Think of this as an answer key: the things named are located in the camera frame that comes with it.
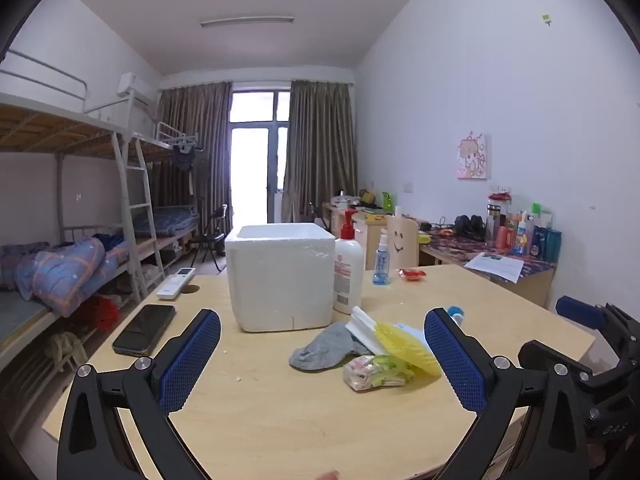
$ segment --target air conditioner remote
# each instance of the air conditioner remote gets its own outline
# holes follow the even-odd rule
[[[196,269],[193,267],[181,268],[176,274],[169,276],[162,282],[156,292],[156,296],[161,300],[172,300],[180,294],[182,288],[189,282],[195,272]]]

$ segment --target smartphone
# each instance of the smartphone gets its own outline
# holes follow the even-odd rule
[[[170,304],[146,304],[113,342],[116,354],[149,356],[175,315]]]

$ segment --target silver bolt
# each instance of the silver bolt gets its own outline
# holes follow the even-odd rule
[[[511,362],[506,357],[498,355],[498,357],[494,359],[494,365],[500,368],[500,370],[506,370],[511,366]]]
[[[558,363],[556,366],[554,366],[554,370],[558,375],[567,375],[569,373],[569,370],[567,370],[566,366],[564,366],[562,363]]]
[[[134,365],[138,370],[146,370],[151,366],[151,359],[148,357],[139,357]]]
[[[87,377],[91,373],[91,367],[89,365],[82,365],[78,368],[78,377]]]

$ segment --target red candy wrapper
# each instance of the red candy wrapper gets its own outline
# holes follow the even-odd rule
[[[407,280],[408,282],[419,282],[427,275],[426,272],[420,269],[400,269],[398,270],[398,274],[403,280]]]

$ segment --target gray sock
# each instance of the gray sock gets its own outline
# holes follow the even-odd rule
[[[346,329],[346,323],[334,323],[307,346],[294,350],[289,364],[298,370],[327,370],[340,364],[349,355],[370,354],[369,349]]]

